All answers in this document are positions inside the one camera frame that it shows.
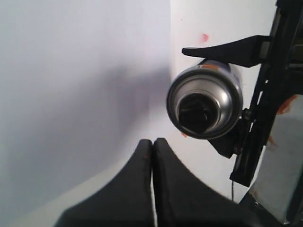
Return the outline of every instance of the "black plastic bracket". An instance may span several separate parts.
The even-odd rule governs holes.
[[[219,46],[183,48],[182,53],[249,68],[265,62],[270,41],[270,36],[255,35]]]

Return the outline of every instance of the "silver spray can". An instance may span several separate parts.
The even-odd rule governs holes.
[[[172,123],[184,134],[210,140],[231,130],[243,106],[239,75],[229,64],[203,60],[186,69],[170,86],[166,108]]]

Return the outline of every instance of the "black mount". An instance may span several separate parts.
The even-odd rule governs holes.
[[[184,48],[187,56],[261,69],[242,118],[224,136],[209,140],[218,153],[237,155],[230,179],[249,187],[279,107],[289,97],[303,95],[303,1],[278,0],[270,36],[255,35],[207,48]]]

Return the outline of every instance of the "metal screw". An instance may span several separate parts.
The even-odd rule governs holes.
[[[240,150],[237,146],[234,146],[234,147],[232,148],[232,151],[233,151],[233,153],[236,154],[236,155],[241,154],[241,150]]]

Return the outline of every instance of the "white backdrop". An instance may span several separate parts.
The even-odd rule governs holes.
[[[144,137],[166,137],[193,174],[230,198],[235,157],[182,137],[165,95],[197,62],[182,47],[268,35],[274,12],[275,0],[4,0],[0,225],[51,227],[117,174]],[[245,106],[258,70],[240,68]],[[246,190],[236,185],[236,201]]]
[[[1,2],[0,226],[165,136],[169,21],[169,0]]]

